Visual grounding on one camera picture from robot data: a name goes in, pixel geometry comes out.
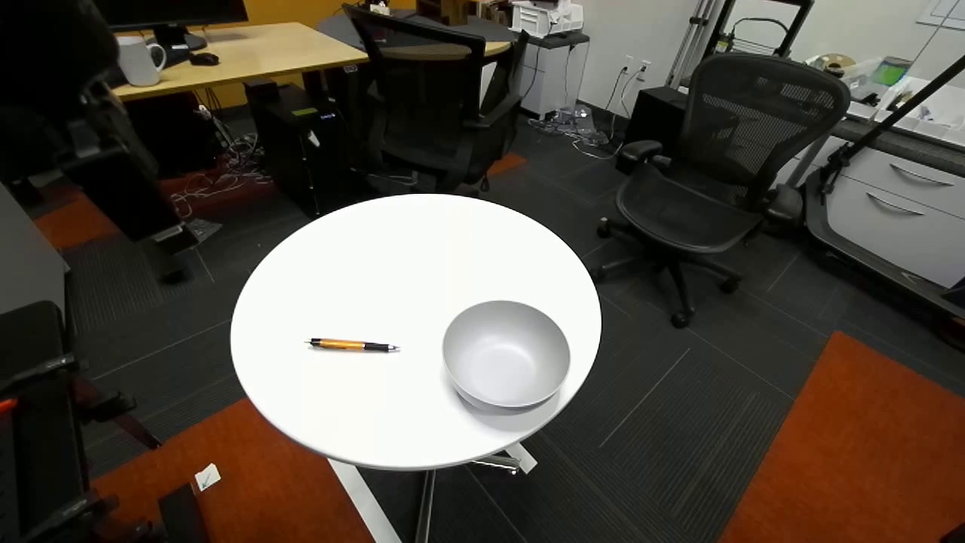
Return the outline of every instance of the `monitor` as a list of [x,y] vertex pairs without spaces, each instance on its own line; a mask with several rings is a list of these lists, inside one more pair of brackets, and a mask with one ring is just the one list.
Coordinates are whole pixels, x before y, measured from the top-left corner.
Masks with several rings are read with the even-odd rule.
[[245,0],[96,0],[96,9],[114,31],[153,31],[169,53],[204,50],[188,24],[246,22]]
[[463,24],[471,0],[415,0],[415,12],[440,24]]

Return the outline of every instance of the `mesh chair back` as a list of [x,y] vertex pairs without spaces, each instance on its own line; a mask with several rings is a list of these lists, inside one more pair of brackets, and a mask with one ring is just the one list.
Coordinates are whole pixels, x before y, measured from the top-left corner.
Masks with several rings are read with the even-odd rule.
[[379,99],[379,148],[409,162],[456,158],[463,120],[479,116],[484,39],[349,9]]
[[847,88],[806,64],[718,56],[689,79],[674,169],[730,184],[759,207],[779,169],[847,112]]

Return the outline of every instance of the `chair base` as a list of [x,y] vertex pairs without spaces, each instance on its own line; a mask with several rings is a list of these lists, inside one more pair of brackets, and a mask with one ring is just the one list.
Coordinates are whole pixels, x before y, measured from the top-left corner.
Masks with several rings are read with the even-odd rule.
[[[600,239],[610,239],[612,234],[625,234],[625,237],[631,237],[631,239],[640,239],[640,234],[636,234],[632,228],[626,228],[626,223],[621,223],[621,221],[612,221],[612,218],[600,218],[596,237],[600,237]],[[670,279],[671,279],[678,309],[670,315],[670,322],[671,322],[674,330],[689,326],[689,319],[693,319],[693,315],[695,315],[695,312],[693,312],[693,302],[689,302],[685,265],[695,265],[695,269],[709,269],[709,272],[720,276],[720,279],[723,279],[723,282],[718,284],[720,293],[736,293],[740,284],[743,284],[743,276],[734,272],[734,269],[727,269],[727,265],[718,265],[718,263],[711,263],[711,261],[695,261],[695,258],[670,250],[670,248],[655,244],[655,243],[647,243],[647,239],[646,239],[646,244],[655,248],[655,261],[657,261],[655,269],[657,269],[657,272],[665,269]],[[603,284],[605,276],[612,276],[612,272],[618,272],[618,269],[640,265],[640,263],[646,263],[646,261],[642,261],[642,258],[631,258],[631,261],[603,263],[603,265],[594,265],[594,269],[592,269],[592,279],[594,279],[594,284]]]

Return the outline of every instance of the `carpet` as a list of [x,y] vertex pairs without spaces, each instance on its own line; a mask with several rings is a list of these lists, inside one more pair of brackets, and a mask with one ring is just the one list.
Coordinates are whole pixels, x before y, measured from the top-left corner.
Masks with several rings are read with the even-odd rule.
[[125,540],[130,525],[156,521],[156,501],[188,485],[207,463],[217,464],[220,484],[196,499],[215,543],[371,540],[330,463],[276,434],[249,403],[98,476],[94,491],[118,503],[102,521],[102,540]]
[[723,540],[938,543],[965,521],[965,400],[835,333]]
[[[507,152],[496,162],[492,162],[489,177],[496,180],[522,166],[524,158]],[[165,177],[160,180],[160,191],[169,195],[181,221],[225,221],[231,211],[274,192],[274,184],[259,172],[231,174],[224,166],[215,166],[204,172]],[[34,216],[34,223],[58,250],[74,250],[118,237],[118,228],[77,186],[58,186],[48,195],[58,202]]]

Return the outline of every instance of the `chair armrest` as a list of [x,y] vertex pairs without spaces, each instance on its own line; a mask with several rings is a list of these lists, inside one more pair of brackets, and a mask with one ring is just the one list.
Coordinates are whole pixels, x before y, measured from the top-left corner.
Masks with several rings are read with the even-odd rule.
[[618,172],[632,172],[642,160],[651,160],[655,155],[664,155],[664,144],[657,138],[636,138],[636,143],[626,143],[621,148],[621,155],[614,158],[614,169]]
[[48,358],[48,361],[39,361],[39,365],[34,365],[34,368],[28,368],[28,371],[18,371],[18,374],[12,374],[9,380],[0,384],[0,397],[9,392],[9,388],[14,388],[14,385],[23,385],[23,384],[29,384],[29,380],[58,374],[60,368],[74,371],[74,368],[77,368],[77,358],[74,358],[71,354],[62,354],[62,355],[58,355],[58,358]]
[[80,495],[68,503],[62,503],[60,510],[54,510],[50,516],[46,516],[39,525],[34,525],[28,534],[23,534],[23,543],[34,543],[34,540],[48,540],[54,532],[62,532],[66,525],[71,521],[94,521],[98,516],[104,516],[109,503],[102,499],[94,499],[94,495]]
[[782,184],[767,206],[767,216],[784,223],[806,223],[806,192],[798,186]]
[[507,93],[496,107],[492,107],[484,116],[463,120],[471,129],[489,129],[492,123],[504,120],[516,107],[522,104],[519,93]]

